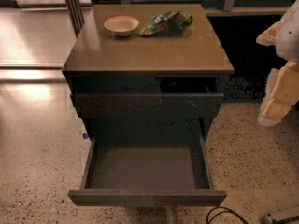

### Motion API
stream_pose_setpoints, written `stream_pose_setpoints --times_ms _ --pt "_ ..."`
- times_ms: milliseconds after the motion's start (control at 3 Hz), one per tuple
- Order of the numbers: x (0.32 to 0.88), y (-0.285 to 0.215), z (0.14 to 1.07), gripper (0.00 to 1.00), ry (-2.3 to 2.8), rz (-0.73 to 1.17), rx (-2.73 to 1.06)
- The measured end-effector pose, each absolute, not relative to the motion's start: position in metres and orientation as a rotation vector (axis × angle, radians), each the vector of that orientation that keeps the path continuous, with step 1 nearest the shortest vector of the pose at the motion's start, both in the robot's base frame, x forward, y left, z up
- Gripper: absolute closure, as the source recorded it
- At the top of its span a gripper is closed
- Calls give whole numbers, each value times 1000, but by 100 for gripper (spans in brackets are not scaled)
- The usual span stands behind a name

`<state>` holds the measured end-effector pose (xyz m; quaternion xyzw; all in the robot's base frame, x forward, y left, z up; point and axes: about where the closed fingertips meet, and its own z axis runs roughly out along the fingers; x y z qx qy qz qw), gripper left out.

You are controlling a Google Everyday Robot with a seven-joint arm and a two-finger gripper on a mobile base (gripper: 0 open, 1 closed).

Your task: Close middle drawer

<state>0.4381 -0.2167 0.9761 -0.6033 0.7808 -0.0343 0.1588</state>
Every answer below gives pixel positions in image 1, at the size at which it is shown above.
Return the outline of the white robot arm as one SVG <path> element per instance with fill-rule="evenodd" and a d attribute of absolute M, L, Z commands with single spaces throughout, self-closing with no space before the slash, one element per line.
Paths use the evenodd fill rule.
<path fill-rule="evenodd" d="M 279 124 L 299 101 L 299 0 L 256 38 L 264 46 L 274 46 L 276 55 L 287 63 L 272 68 L 266 81 L 265 97 L 258 122 L 265 127 Z"/>

